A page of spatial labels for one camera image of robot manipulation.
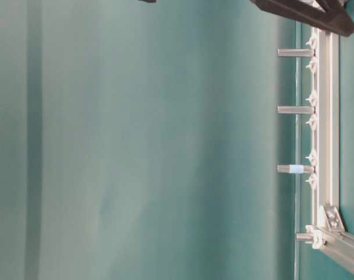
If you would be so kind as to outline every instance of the metal bracket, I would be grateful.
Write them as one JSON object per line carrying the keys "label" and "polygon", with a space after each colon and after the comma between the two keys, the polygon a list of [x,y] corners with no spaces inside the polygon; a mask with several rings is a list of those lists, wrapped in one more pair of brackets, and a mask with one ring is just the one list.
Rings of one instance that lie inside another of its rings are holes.
{"label": "metal bracket", "polygon": [[329,232],[345,232],[339,209],[336,206],[322,206],[320,213],[324,216],[325,228]]}

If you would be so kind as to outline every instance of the teal wall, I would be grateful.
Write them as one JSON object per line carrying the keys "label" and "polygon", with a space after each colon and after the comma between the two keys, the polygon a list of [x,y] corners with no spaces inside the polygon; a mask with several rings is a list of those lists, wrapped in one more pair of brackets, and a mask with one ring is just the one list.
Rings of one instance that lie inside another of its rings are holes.
{"label": "teal wall", "polygon": [[[354,1],[347,10],[354,19]],[[341,46],[341,211],[354,234],[354,34]]]}
{"label": "teal wall", "polygon": [[294,45],[250,1],[0,0],[0,279],[291,279]]}

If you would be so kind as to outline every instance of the metal peg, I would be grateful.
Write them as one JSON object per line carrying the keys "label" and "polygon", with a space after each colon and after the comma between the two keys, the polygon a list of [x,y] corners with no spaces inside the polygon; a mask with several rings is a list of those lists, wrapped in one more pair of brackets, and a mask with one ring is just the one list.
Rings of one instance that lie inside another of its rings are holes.
{"label": "metal peg", "polygon": [[313,57],[314,51],[308,48],[280,48],[278,49],[279,57]]}
{"label": "metal peg", "polygon": [[297,242],[313,242],[314,235],[312,233],[296,233]]}
{"label": "metal peg", "polygon": [[314,114],[310,106],[278,106],[278,114]]}
{"label": "metal peg", "polygon": [[315,172],[315,168],[308,165],[278,165],[277,171],[278,173],[311,174]]}

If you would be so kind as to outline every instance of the black foam piece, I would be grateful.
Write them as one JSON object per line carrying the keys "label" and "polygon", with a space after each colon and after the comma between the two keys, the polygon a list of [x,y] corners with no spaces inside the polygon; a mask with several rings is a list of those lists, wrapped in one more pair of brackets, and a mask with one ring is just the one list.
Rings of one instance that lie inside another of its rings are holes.
{"label": "black foam piece", "polygon": [[321,11],[299,0],[251,0],[261,10],[348,37],[354,22],[338,0],[317,0]]}

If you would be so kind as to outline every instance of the white plastic clip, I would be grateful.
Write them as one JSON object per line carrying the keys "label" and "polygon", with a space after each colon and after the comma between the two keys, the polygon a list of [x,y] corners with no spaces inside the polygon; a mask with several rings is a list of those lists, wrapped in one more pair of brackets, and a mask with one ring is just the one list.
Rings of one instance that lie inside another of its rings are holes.
{"label": "white plastic clip", "polygon": [[310,46],[312,50],[315,50],[318,46],[318,36],[313,32],[311,34],[310,40],[306,43],[307,46]]}
{"label": "white plastic clip", "polygon": [[317,152],[316,150],[312,149],[310,155],[306,157],[309,160],[312,166],[317,165]]}
{"label": "white plastic clip", "polygon": [[318,60],[316,57],[313,57],[310,60],[310,63],[308,64],[308,66],[306,66],[306,68],[310,69],[310,72],[312,74],[315,74],[317,72],[317,68],[318,68]]}
{"label": "white plastic clip", "polygon": [[312,191],[315,191],[317,189],[318,177],[315,173],[310,175],[309,179],[307,179],[306,182],[310,184]]}
{"label": "white plastic clip", "polygon": [[318,250],[325,245],[325,240],[323,239],[322,231],[315,229],[314,226],[306,226],[306,232],[313,234],[312,248]]}
{"label": "white plastic clip", "polygon": [[306,122],[310,125],[311,130],[315,131],[317,129],[318,118],[315,114],[311,115],[310,119]]}
{"label": "white plastic clip", "polygon": [[306,101],[309,101],[310,105],[312,105],[313,107],[317,106],[318,95],[317,95],[317,91],[315,89],[313,89],[311,91],[311,94],[310,94],[309,98],[306,99]]}

